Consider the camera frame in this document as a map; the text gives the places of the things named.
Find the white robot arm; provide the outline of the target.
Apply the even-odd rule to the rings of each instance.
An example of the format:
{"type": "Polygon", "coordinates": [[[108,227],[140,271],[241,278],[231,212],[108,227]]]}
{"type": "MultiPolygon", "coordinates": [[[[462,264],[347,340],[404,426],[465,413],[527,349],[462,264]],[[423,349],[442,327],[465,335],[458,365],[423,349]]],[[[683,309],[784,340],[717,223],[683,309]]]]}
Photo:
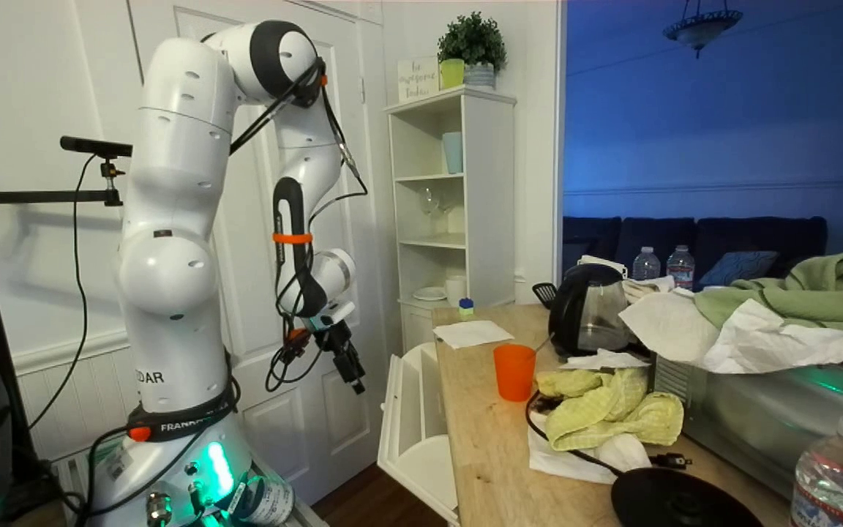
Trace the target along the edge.
{"type": "Polygon", "coordinates": [[[89,454],[83,527],[288,527],[297,515],[289,482],[243,435],[221,316],[215,226],[228,158],[246,144],[234,114],[248,101],[282,152],[276,362],[320,346],[347,382],[363,381],[348,330],[354,264],[316,248],[310,230],[336,199],[336,179],[354,168],[313,38],[289,19],[259,19],[164,41],[145,78],[117,252],[137,407],[89,454]]]}

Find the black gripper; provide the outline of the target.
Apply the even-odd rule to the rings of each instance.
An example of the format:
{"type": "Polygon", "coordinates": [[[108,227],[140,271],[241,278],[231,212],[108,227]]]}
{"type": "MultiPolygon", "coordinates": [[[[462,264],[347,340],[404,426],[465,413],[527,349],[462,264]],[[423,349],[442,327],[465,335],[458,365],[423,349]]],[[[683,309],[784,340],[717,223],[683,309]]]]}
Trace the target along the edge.
{"type": "Polygon", "coordinates": [[[339,372],[339,376],[357,391],[363,395],[367,391],[367,368],[361,365],[361,360],[354,360],[354,350],[352,350],[352,330],[347,322],[336,322],[330,327],[322,327],[316,330],[316,346],[322,350],[330,350],[333,353],[333,365],[339,372]]]}

